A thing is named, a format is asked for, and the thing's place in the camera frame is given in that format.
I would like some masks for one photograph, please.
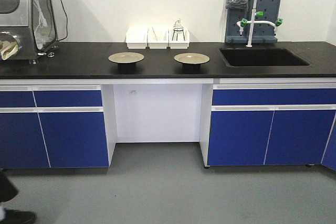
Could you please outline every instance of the person's leg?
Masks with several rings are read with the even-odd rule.
[[[0,171],[0,202],[6,202],[13,199],[18,194],[18,190]]]
[[[33,212],[8,210],[1,203],[13,199],[18,190],[0,170],[0,224],[33,224],[36,215]]]

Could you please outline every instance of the white plastic container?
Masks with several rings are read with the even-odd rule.
[[[169,35],[169,46],[171,49],[187,49],[189,47],[190,43],[190,35],[187,28],[184,28],[183,30],[184,37],[182,34],[179,34],[176,40],[176,34],[174,36],[173,29],[170,29],[170,35]]]
[[[147,40],[147,27],[130,27],[126,33],[126,43],[129,49],[145,49],[148,46]]]
[[[150,49],[166,49],[169,45],[169,29],[151,27],[148,29],[148,46]]]

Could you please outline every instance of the black countertop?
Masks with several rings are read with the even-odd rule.
[[[230,67],[220,42],[194,42],[188,49],[132,49],[126,43],[61,42],[54,58],[40,57],[37,65],[28,60],[0,61],[0,79],[164,79],[164,78],[289,78],[336,77],[336,47],[326,42],[278,42],[268,48],[286,48],[309,66]],[[117,52],[145,56],[134,69],[119,69],[108,57]],[[210,57],[200,69],[184,70],[174,56],[197,52]]]

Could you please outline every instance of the gray floor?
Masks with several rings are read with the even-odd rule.
[[[196,143],[117,144],[109,169],[9,170],[37,223],[336,223],[336,172],[211,167]]]

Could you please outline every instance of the power cord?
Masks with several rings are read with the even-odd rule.
[[[57,41],[65,40],[65,39],[68,37],[68,15],[67,15],[67,12],[65,11],[63,1],[60,0],[60,2],[61,2],[62,9],[63,9],[64,15],[65,15],[65,18],[66,18],[66,35],[65,35],[64,38],[62,38],[62,39],[58,39]]]

